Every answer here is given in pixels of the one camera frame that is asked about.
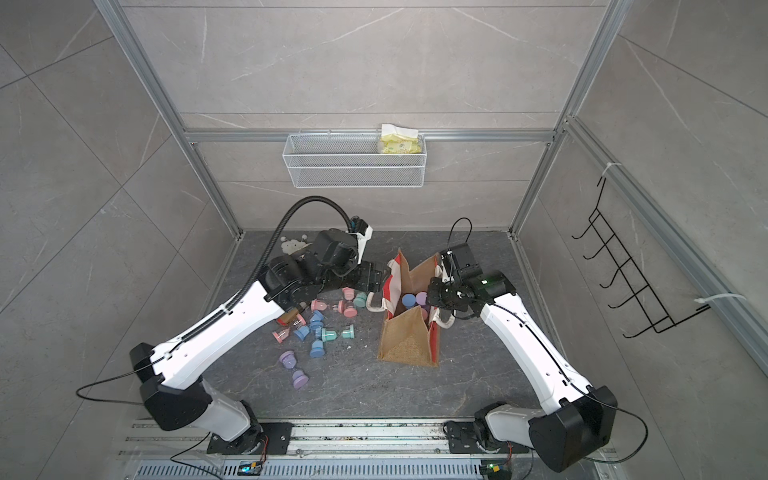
cable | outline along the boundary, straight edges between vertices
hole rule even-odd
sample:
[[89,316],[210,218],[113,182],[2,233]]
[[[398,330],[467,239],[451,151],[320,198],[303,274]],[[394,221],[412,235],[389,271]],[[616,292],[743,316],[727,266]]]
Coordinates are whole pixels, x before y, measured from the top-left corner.
[[310,197],[304,197],[301,200],[297,201],[293,204],[291,208],[288,209],[288,211],[283,215],[283,219],[280,220],[280,222],[277,224],[277,228],[275,228],[275,231],[272,233],[272,237],[270,238],[269,243],[267,243],[266,248],[261,254],[261,258],[259,258],[258,263],[253,268],[253,272],[248,277],[248,280],[243,285],[243,288],[237,291],[235,295],[232,297],[232,299],[227,303],[227,310],[232,310],[235,305],[237,305],[238,302],[240,302],[246,293],[248,293],[248,290],[250,287],[258,280],[259,276],[261,275],[261,270],[266,265],[266,259],[269,258],[270,253],[272,253],[272,249],[275,247],[275,243],[277,243],[278,239],[280,238],[280,234],[283,232],[283,228],[288,224],[288,220],[293,216],[294,213],[298,209],[300,209],[302,206],[312,203],[312,202],[322,202],[324,204],[328,204],[331,207],[333,207],[344,219],[344,224],[347,227],[347,230],[352,233],[352,230],[355,229],[355,226],[353,225],[352,221],[349,219],[349,215],[346,214],[343,208],[341,208],[336,202],[333,200],[330,200],[329,198],[320,197],[318,195],[313,195]]
[[617,412],[623,412],[623,413],[626,413],[627,415],[633,416],[634,418],[636,418],[636,419],[640,420],[640,421],[641,421],[641,423],[643,424],[643,427],[645,428],[645,435],[643,436],[643,441],[642,441],[642,442],[640,442],[640,444],[637,446],[637,448],[634,450],[634,452],[632,452],[631,454],[627,455],[626,457],[624,457],[624,458],[621,458],[621,459],[619,459],[619,460],[598,460],[598,459],[596,459],[596,458],[589,458],[589,457],[584,457],[584,459],[585,459],[585,460],[589,460],[590,462],[595,462],[595,463],[607,463],[607,464],[615,464],[615,463],[622,463],[622,462],[626,462],[626,461],[627,461],[627,460],[629,460],[630,458],[632,458],[632,457],[634,457],[635,455],[637,455],[637,453],[640,451],[640,449],[642,449],[642,448],[643,448],[643,445],[645,445],[645,442],[648,440],[648,424],[645,422],[645,420],[643,420],[643,419],[642,419],[642,418],[641,418],[639,415],[637,415],[637,414],[635,414],[635,413],[629,412],[628,410],[624,410],[624,409],[622,409],[622,408],[619,408],[619,407],[617,407],[617,406],[608,405],[607,403],[603,403],[603,402],[601,402],[600,400],[596,399],[595,397],[591,397],[591,396],[587,395],[586,393],[582,392],[582,391],[581,391],[581,389],[579,389],[579,388],[578,388],[576,385],[574,385],[574,383],[573,383],[573,382],[572,382],[572,381],[571,381],[571,380],[568,378],[568,376],[567,376],[567,375],[565,375],[565,372],[564,372],[564,371],[563,371],[563,369],[560,367],[560,364],[558,363],[558,361],[554,359],[554,356],[551,354],[551,352],[549,351],[549,349],[548,349],[548,348],[547,348],[547,347],[544,345],[544,343],[541,341],[541,339],[539,339],[539,338],[538,338],[538,336],[537,336],[537,335],[536,335],[536,334],[533,332],[533,330],[531,329],[531,327],[530,327],[530,326],[528,326],[528,324],[527,324],[527,323],[526,323],[526,322],[525,322],[525,321],[524,321],[522,318],[520,318],[520,317],[518,316],[518,314],[517,314],[517,313],[515,313],[515,312],[512,312],[511,310],[507,310],[507,309],[506,309],[506,308],[504,308],[503,306],[501,306],[501,305],[498,305],[498,304],[496,304],[496,303],[489,303],[489,305],[493,305],[493,306],[496,306],[496,307],[498,307],[498,308],[500,308],[500,309],[504,310],[505,312],[507,312],[507,313],[509,313],[509,314],[513,315],[513,316],[514,316],[516,319],[520,320],[520,323],[522,323],[523,325],[525,325],[525,326],[526,326],[526,328],[528,328],[528,331],[529,331],[529,332],[531,332],[531,334],[534,336],[534,338],[536,338],[536,340],[539,342],[539,344],[541,344],[541,347],[542,347],[542,348],[545,350],[545,352],[546,352],[546,353],[549,355],[549,358],[551,358],[551,359],[552,359],[552,362],[554,362],[554,364],[555,364],[555,365],[558,367],[558,370],[560,370],[560,373],[563,375],[563,377],[564,377],[564,378],[566,378],[566,380],[568,380],[568,383],[569,383],[569,384],[570,384],[570,385],[571,385],[571,386],[574,388],[574,390],[576,390],[577,392],[579,392],[580,394],[582,394],[584,397],[586,397],[586,398],[588,398],[588,399],[592,400],[593,402],[597,402],[597,403],[599,403],[600,405],[606,406],[606,407],[608,407],[609,409],[613,409],[613,410],[616,410]]
[[518,480],[525,480],[526,478],[528,478],[528,476],[531,474],[531,472],[533,472],[533,462],[535,460],[534,455],[533,455],[534,451],[535,451],[534,449],[531,449],[531,466],[528,467],[528,473],[526,473],[522,477],[518,478]]
[[346,225],[347,230],[350,233],[352,233],[352,230],[354,230],[355,226],[350,220],[349,215],[347,215],[344,209],[341,208],[333,200],[330,200],[329,198],[325,198],[325,197],[320,197],[318,195],[313,195],[310,197],[304,197],[301,200],[297,201],[296,203],[293,204],[291,208],[288,209],[285,215],[283,215],[283,219],[280,220],[280,223],[278,223],[277,228],[272,233],[272,237],[270,238],[269,243],[266,245],[266,248],[262,252],[261,258],[259,258],[259,262],[253,268],[253,272],[251,272],[245,284],[237,291],[237,293],[234,294],[234,296],[227,302],[227,304],[222,309],[220,309],[215,315],[213,315],[211,318],[201,323],[195,329],[193,329],[192,331],[184,335],[181,338],[181,341],[177,343],[169,353],[173,353],[174,350],[179,348],[184,342],[195,337],[198,333],[208,328],[208,326],[212,325],[218,320],[224,318],[228,313],[232,312],[232,309],[237,305],[238,302],[240,302],[243,299],[245,294],[248,293],[248,290],[250,290],[251,286],[256,282],[256,280],[258,280],[259,276],[261,276],[261,273],[262,273],[261,270],[266,265],[266,259],[269,258],[270,254],[272,253],[272,249],[275,247],[275,244],[280,238],[280,234],[283,232],[283,228],[285,228],[286,224],[288,224],[288,220],[290,220],[290,218],[293,216],[294,213],[296,213],[298,209],[312,202],[322,202],[324,204],[328,204],[331,207],[333,207],[337,212],[339,212],[339,214],[344,219],[344,224]]
[[456,224],[462,220],[467,220],[469,222],[469,233],[467,233],[467,237],[464,239],[464,243],[467,243],[469,241],[469,236],[472,235],[472,220],[468,219],[467,217],[461,217],[457,221],[453,222],[453,225],[451,226],[451,231],[448,232],[448,239],[445,241],[445,245],[448,248],[451,248],[451,235],[453,235],[453,229],[456,226]]
[[509,447],[509,455],[507,455],[507,461],[502,463],[502,467],[504,465],[507,465],[509,461],[512,459],[512,442],[507,442],[507,446]]
[[165,358],[165,357],[161,357],[161,358],[159,358],[159,359],[155,360],[154,362],[152,362],[152,363],[150,363],[150,364],[148,364],[148,365],[145,365],[145,366],[143,366],[143,367],[141,367],[141,368],[139,368],[139,369],[136,369],[136,370],[134,370],[133,372],[124,373],[124,374],[122,374],[122,375],[113,376],[113,377],[112,377],[112,378],[110,378],[110,379],[99,380],[98,382],[93,382],[93,383],[88,383],[87,385],[83,385],[83,386],[82,386],[82,387],[80,387],[79,389],[75,390],[75,391],[74,391],[74,394],[75,394],[76,396],[80,397],[80,398],[81,398],[81,399],[83,399],[83,400],[91,400],[92,402],[105,402],[105,403],[122,403],[122,404],[125,404],[125,405],[138,405],[138,406],[144,406],[144,404],[143,404],[143,403],[139,403],[139,402],[129,402],[128,400],[95,399],[95,398],[92,398],[92,397],[88,397],[88,396],[82,395],[82,394],[80,393],[80,391],[81,391],[81,390],[83,390],[83,389],[86,389],[86,388],[88,388],[88,387],[92,387],[92,386],[95,386],[95,385],[100,385],[100,384],[102,384],[102,383],[111,382],[112,380],[117,380],[117,379],[121,379],[121,378],[123,378],[123,377],[129,376],[129,375],[133,375],[133,374],[134,374],[134,373],[136,373],[136,372],[140,372],[140,371],[141,371],[141,370],[143,370],[143,369],[146,369],[146,368],[148,368],[148,367],[151,367],[151,366],[153,366],[155,363],[157,363],[157,362],[160,362],[160,361],[161,361],[163,358]]
[[169,460],[171,460],[173,463],[178,463],[180,465],[186,465],[187,467],[196,468],[197,470],[200,470],[201,472],[205,472],[208,475],[211,475],[213,477],[218,478],[219,480],[224,480],[224,478],[222,476],[220,476],[219,474],[217,474],[215,472],[210,472],[210,471],[206,470],[203,467],[198,467],[197,465],[192,465],[190,463],[186,463],[186,462],[182,462],[181,460],[174,459],[175,457],[178,457],[179,455],[183,455],[183,454],[189,452],[191,449],[194,449],[195,447],[197,447],[199,444],[205,442],[205,440],[208,438],[209,435],[210,435],[210,432],[206,433],[205,436],[203,437],[203,439],[200,440],[198,443],[192,445],[190,448],[188,448],[186,450],[183,450],[181,452],[178,452],[177,454],[171,455]]

white wire basket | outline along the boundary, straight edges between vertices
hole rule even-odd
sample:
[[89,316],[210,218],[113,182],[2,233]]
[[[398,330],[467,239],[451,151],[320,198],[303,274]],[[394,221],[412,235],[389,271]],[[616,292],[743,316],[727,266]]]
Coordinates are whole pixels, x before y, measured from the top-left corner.
[[420,154],[380,154],[379,134],[292,134],[283,149],[293,186],[421,187],[427,149]]

metal track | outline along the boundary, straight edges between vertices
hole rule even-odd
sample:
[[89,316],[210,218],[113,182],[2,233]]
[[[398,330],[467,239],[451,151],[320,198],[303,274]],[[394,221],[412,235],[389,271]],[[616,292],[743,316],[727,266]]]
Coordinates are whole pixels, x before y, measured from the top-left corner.
[[[600,170],[603,170],[609,162],[618,163],[578,118],[570,117],[565,125],[568,134]],[[620,164],[613,165],[605,171],[604,175],[702,296],[736,293],[733,285],[680,230],[627,169]],[[749,302],[743,299],[719,298],[712,300],[710,306],[757,362],[763,373],[768,375],[768,329],[765,320]]]
[[584,60],[584,64],[581,66],[581,70],[578,72],[576,82],[574,83],[571,93],[568,95],[568,99],[565,102],[563,111],[560,113],[560,117],[557,122],[555,131],[558,132],[552,145],[549,145],[547,150],[541,156],[541,160],[536,167],[536,171],[528,183],[528,188],[525,191],[518,211],[515,214],[515,218],[512,219],[512,223],[509,226],[509,231],[512,233],[519,233],[523,227],[525,219],[528,218],[528,214],[533,208],[533,204],[536,201],[538,192],[541,190],[541,185],[544,184],[544,180],[549,173],[549,169],[552,167],[554,158],[557,156],[562,143],[562,130],[564,123],[568,117],[576,115],[581,108],[581,104],[584,103],[584,99],[587,97],[589,87],[592,86],[595,76],[597,76],[600,66],[603,65],[603,60],[611,49],[611,45],[616,38],[616,34],[624,22],[624,17],[627,16],[632,0],[612,0],[606,8],[603,21],[600,23],[598,33],[594,36],[592,45],[589,48],[587,57]]
[[168,125],[170,132],[176,139],[179,147],[181,147],[181,151],[184,152],[184,156],[192,166],[197,178],[200,179],[208,196],[219,211],[219,215],[221,215],[221,218],[224,220],[227,228],[229,228],[232,236],[237,238],[242,233],[242,229],[238,226],[237,220],[235,220],[235,216],[232,214],[232,210],[230,210],[229,205],[219,191],[216,181],[205,166],[203,158],[194,148],[192,148],[192,145],[186,139],[186,136],[184,135],[184,126],[181,123],[181,117],[171,102],[168,93],[166,93],[163,88],[159,77],[152,68],[147,54],[141,47],[133,28],[131,28],[131,24],[128,23],[128,19],[126,18],[122,7],[117,0],[94,0],[94,3],[101,12],[101,16],[104,17],[104,21],[107,22],[107,25],[109,25],[109,28],[112,30],[112,33],[123,49],[123,52],[125,52],[125,56],[136,71],[139,80],[141,80],[144,88],[146,88],[154,106],[160,112],[160,115]]
[[[188,130],[190,142],[285,142],[293,134],[375,134],[369,129],[256,129],[256,130]],[[546,129],[512,128],[494,130],[474,129],[426,129],[419,130],[427,141],[552,141],[554,132]]]
[[[481,478],[482,460],[496,454],[452,454],[442,425],[472,419],[281,419],[293,423],[285,455],[270,455],[260,478]],[[278,420],[263,420],[262,423]],[[164,432],[151,420],[135,420],[119,432],[114,446],[116,478],[197,480],[213,478],[195,468],[170,462],[174,452],[193,447],[204,430],[184,427]],[[237,476],[241,462],[258,455],[206,455],[203,442],[178,459],[223,478]],[[514,455],[530,458],[529,454]]]

black wire rack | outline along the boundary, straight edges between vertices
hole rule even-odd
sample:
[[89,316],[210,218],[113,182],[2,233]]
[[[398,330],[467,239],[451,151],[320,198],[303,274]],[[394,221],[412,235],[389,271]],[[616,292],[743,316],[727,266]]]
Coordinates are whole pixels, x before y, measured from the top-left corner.
[[[585,260],[592,260],[601,251],[605,250],[608,252],[608,255],[611,256],[611,259],[613,260],[614,265],[616,266],[614,275],[613,277],[611,277],[611,281],[608,283],[608,285],[603,285],[602,283],[600,283],[599,284],[600,287],[604,289],[610,288],[614,284],[614,281],[616,281],[616,278],[619,275],[621,275],[621,277],[624,279],[624,282],[627,284],[627,288],[629,288],[631,292],[631,295],[629,296],[629,298],[619,303],[618,305],[609,304],[608,307],[612,309],[621,308],[622,306],[629,303],[632,299],[634,299],[637,302],[637,305],[643,311],[643,314],[645,315],[645,318],[648,321],[648,326],[640,330],[639,332],[635,333],[634,335],[623,334],[624,338],[632,339],[636,336],[639,336],[642,333],[647,332],[650,329],[653,329],[654,332],[656,333],[662,333],[674,326],[680,325],[682,322],[685,322],[686,320],[690,320],[694,318],[699,313],[706,312],[710,308],[709,305],[700,306],[699,308],[696,309],[694,313],[690,314],[689,316],[685,317],[682,320],[675,320],[674,318],[672,318],[672,315],[669,314],[669,312],[667,311],[667,308],[664,306],[664,304],[661,302],[661,299],[659,299],[659,296],[656,294],[656,291],[648,282],[648,279],[645,277],[643,270],[641,270],[640,267],[637,265],[637,263],[635,263],[634,258],[629,253],[629,250],[627,250],[627,248],[624,246],[624,242],[621,241],[621,238],[619,238],[619,236],[616,234],[616,231],[608,222],[607,218],[605,218],[602,212],[600,212],[600,200],[603,197],[603,190],[605,190],[604,177],[601,177],[600,180],[598,181],[598,187],[600,188],[600,194],[598,195],[597,203],[594,205],[594,210],[592,210],[592,213],[589,214],[589,217],[588,217],[589,226],[587,226],[587,229],[584,230],[584,232],[582,232],[581,235],[579,235],[578,237],[574,237],[573,235],[571,235],[571,238],[573,238],[574,240],[579,240],[584,235],[586,235],[588,231],[590,230],[594,231],[597,234],[598,238],[600,239],[600,242],[602,243],[602,245],[598,249],[598,251],[595,252],[594,255],[592,255],[591,257],[587,257],[586,255],[582,255],[582,256],[584,257]],[[611,232],[611,235],[608,238],[605,238],[604,235],[601,234],[600,231],[596,228],[595,222],[597,222],[598,220],[602,220],[602,223],[604,223],[608,231]],[[619,251],[621,252],[623,250],[624,253],[626,254],[627,259],[625,261],[619,263],[619,261],[616,259],[617,255],[611,251],[611,248],[608,246],[608,244],[612,240],[615,240],[614,243],[618,245],[617,248],[621,248],[621,250]],[[640,274],[640,277],[642,278],[642,282],[640,282],[640,284],[637,287],[632,286],[632,283],[630,283],[629,279],[627,278],[627,274],[624,271],[624,268],[630,265],[634,267],[634,269]],[[643,304],[643,302],[641,302],[639,295],[642,292],[646,292],[646,291],[649,292],[652,299],[658,303],[658,306],[660,307],[660,311],[662,312],[660,319],[657,319],[657,320],[651,319],[651,316],[648,313],[648,309],[646,309],[646,306]],[[669,322],[667,323],[667,325],[662,326],[661,323],[666,320],[669,320]]]

gray tile wall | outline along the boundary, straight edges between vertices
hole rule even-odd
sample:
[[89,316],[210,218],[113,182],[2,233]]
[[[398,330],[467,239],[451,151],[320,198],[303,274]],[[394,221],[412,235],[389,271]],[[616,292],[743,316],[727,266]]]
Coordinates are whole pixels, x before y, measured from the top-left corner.
[[75,389],[199,319],[232,238],[169,137],[90,0],[0,5],[2,478],[103,478],[147,413]]
[[[662,333],[649,324],[630,296],[594,232],[580,235],[597,201],[600,171],[581,149],[566,140],[539,200],[522,229],[521,241],[565,354],[596,385],[607,385],[619,406],[642,416],[650,426],[646,446],[623,468],[629,478],[762,478],[768,448],[763,415],[768,380],[728,328],[711,311]],[[608,185],[601,211],[648,278],[674,319],[699,306],[699,295],[640,220]],[[607,228],[596,223],[607,238]],[[609,244],[619,262],[617,242]],[[637,289],[636,269],[624,270]],[[661,312],[651,295],[641,302],[655,318]],[[619,413],[613,446],[619,456],[642,438],[639,422]]]
[[581,119],[768,319],[768,3],[638,0]]
[[125,11],[191,127],[554,127],[604,2],[477,4],[160,0]]
[[[605,10],[601,0],[123,5],[186,126],[215,129],[552,128]],[[502,229],[543,145],[430,144],[415,190],[296,190],[281,145],[201,149],[246,228],[325,194],[378,228],[448,228],[463,212]],[[295,227],[324,227],[308,211]]]

